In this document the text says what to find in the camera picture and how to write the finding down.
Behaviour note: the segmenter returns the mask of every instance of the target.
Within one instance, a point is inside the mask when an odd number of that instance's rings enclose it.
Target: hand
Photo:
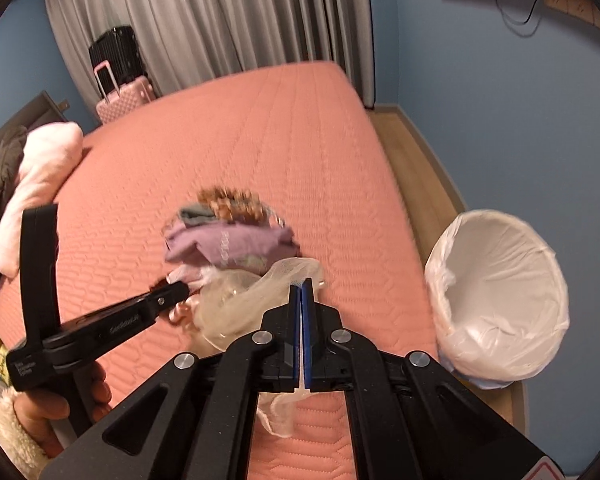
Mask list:
[[[93,364],[91,376],[93,377],[91,394],[96,401],[91,416],[98,422],[111,411],[109,406],[111,390],[105,382],[107,374],[100,364]],[[48,390],[31,390],[16,397],[13,409],[24,430],[49,458],[54,458],[61,453],[62,445],[58,442],[49,421],[62,420],[69,416],[69,403],[64,397]]]

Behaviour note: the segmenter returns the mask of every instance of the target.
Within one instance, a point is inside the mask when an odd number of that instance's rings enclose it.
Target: white sleeve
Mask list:
[[[0,445],[27,480],[38,480],[49,459],[20,425],[13,409],[17,396],[18,393],[9,388],[0,398]]]

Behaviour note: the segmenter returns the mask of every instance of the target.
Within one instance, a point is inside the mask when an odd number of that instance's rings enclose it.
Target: pink blanket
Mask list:
[[[51,204],[82,156],[82,130],[76,123],[51,123],[27,136],[16,189],[0,220],[0,273],[20,271],[22,212]]]
[[[381,350],[435,353],[411,229],[365,109],[334,64],[218,79],[101,127],[57,196],[64,320],[147,290],[171,269],[160,229],[203,186],[249,187],[284,217],[327,273],[324,303]],[[18,280],[0,288],[0,336],[24,335]],[[186,338],[165,322],[103,358],[114,402]],[[253,479],[355,478],[341,394],[299,404],[290,439],[256,425]]]

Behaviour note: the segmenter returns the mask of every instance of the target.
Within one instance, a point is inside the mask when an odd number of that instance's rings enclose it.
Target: quilted bedspread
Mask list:
[[[62,320],[145,292],[172,267],[160,230],[203,186],[256,190],[326,270],[323,303],[379,349],[435,354],[422,268],[391,169],[355,90],[314,62],[220,78],[158,99],[85,138],[58,193]],[[0,337],[24,335],[19,282],[0,287]],[[187,347],[157,324],[102,358],[113,402]],[[353,479],[342,394],[298,405],[294,436],[256,424],[251,479]]]

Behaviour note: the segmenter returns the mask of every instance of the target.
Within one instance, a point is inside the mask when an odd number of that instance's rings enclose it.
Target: curtain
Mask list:
[[[45,0],[64,62],[88,107],[100,100],[88,48],[131,25],[158,94],[262,66],[333,60],[374,103],[369,0]]]

